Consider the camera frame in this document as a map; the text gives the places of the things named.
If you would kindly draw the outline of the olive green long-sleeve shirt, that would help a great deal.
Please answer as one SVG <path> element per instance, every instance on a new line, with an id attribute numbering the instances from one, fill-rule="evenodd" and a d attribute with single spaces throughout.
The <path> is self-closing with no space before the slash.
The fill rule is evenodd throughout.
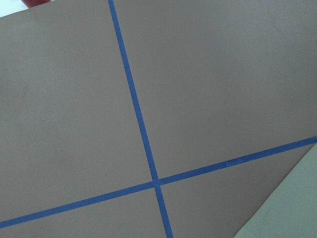
<path id="1" fill-rule="evenodd" d="M 317 147 L 313 146 L 238 231 L 237 238 L 317 236 Z"/>

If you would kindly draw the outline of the red cylinder bottle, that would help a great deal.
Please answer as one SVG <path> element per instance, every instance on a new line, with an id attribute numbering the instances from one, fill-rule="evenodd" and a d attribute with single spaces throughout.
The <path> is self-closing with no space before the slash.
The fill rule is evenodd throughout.
<path id="1" fill-rule="evenodd" d="M 22 0 L 22 2 L 28 7 L 33 8 L 45 3 L 51 2 L 51 0 Z"/>

